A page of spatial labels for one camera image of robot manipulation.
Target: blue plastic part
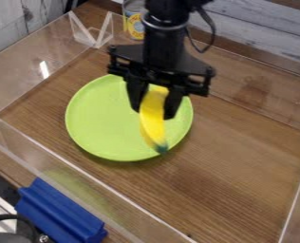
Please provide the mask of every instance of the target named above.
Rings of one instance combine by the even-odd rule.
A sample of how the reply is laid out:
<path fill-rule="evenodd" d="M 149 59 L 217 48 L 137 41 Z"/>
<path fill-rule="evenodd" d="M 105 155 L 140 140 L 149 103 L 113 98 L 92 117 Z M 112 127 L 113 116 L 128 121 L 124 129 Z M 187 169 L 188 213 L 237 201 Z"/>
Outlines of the blue plastic part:
<path fill-rule="evenodd" d="M 41 178 L 21 188 L 17 211 L 60 243 L 99 243 L 108 235 L 104 221 Z"/>

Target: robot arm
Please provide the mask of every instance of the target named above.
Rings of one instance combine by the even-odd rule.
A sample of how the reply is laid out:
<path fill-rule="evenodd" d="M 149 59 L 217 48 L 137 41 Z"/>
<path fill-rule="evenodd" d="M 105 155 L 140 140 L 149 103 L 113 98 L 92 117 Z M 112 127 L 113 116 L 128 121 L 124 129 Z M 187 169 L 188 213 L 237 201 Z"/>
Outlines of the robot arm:
<path fill-rule="evenodd" d="M 167 119 L 175 118 L 184 96 L 209 95 L 215 68 L 196 59 L 185 48 L 185 37 L 191 38 L 188 19 L 192 12 L 200 12 L 213 28 L 215 36 L 213 20 L 203 9 L 209 2 L 212 0 L 148 0 L 148 12 L 143 16 L 144 44 L 111 47 L 109 72 L 124 77 L 131 104 L 137 112 L 149 84 L 169 89 L 164 105 Z M 192 44 L 203 53 L 211 47 L 200 50 Z M 129 61 L 129 64 L 120 63 L 119 59 Z M 196 82 L 191 76 L 201 77 L 203 82 Z"/>

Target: green plate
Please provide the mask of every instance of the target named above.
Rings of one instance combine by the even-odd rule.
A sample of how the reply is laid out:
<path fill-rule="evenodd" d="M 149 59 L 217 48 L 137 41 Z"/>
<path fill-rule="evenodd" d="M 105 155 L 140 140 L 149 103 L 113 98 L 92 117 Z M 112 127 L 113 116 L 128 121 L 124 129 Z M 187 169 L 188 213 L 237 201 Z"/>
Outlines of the green plate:
<path fill-rule="evenodd" d="M 192 121 L 192 103 L 185 97 L 176 118 L 165 122 L 169 149 L 185 137 Z M 65 123 L 70 137 L 95 156 L 139 161 L 160 155 L 141 136 L 139 112 L 131 107 L 127 83 L 119 76 L 104 76 L 78 91 L 66 108 Z"/>

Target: cable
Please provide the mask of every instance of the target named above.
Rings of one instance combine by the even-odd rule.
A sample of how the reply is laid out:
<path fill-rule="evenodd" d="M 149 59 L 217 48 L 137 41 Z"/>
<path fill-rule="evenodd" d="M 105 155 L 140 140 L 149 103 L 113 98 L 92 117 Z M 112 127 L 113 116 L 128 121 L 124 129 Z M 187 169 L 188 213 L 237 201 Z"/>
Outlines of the cable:
<path fill-rule="evenodd" d="M 37 231 L 37 228 L 36 228 L 33 222 L 25 216 L 22 216 L 22 215 L 0 215 L 0 221 L 9 220 L 9 219 L 21 220 L 21 221 L 24 221 L 28 224 L 28 226 L 30 227 L 30 229 L 33 231 L 32 241 L 33 242 L 37 242 L 37 239 L 38 239 L 38 231 Z"/>
<path fill-rule="evenodd" d="M 192 43 L 195 49 L 196 49 L 200 53 L 205 53 L 205 52 L 212 48 L 212 46 L 213 46 L 213 44 L 215 44 L 215 40 L 216 40 L 216 23 L 215 23 L 212 17 L 209 16 L 209 14 L 207 13 L 207 11 L 205 11 L 203 8 L 200 8 L 197 11 L 199 11 L 199 13 L 200 13 L 203 19 L 205 20 L 205 22 L 208 23 L 208 25 L 211 26 L 211 29 L 212 29 L 212 39 L 211 39 L 211 41 L 209 41 L 209 44 L 201 49 L 201 48 L 195 44 L 195 41 L 193 41 L 193 39 L 192 39 L 191 32 L 189 32 L 188 28 L 187 28 L 187 34 L 188 34 L 188 38 L 189 38 L 189 40 L 191 40 L 191 43 Z"/>

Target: yellow banana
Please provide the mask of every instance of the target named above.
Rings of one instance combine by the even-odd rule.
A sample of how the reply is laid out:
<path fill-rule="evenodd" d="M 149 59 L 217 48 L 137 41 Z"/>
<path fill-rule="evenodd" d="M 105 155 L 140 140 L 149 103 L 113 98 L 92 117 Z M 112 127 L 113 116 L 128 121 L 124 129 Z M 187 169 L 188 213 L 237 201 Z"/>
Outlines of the yellow banana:
<path fill-rule="evenodd" d="M 168 88 L 156 86 L 145 94 L 140 106 L 140 132 L 148 145 L 161 154 L 168 150 L 164 127 L 164 104 L 168 92 Z"/>

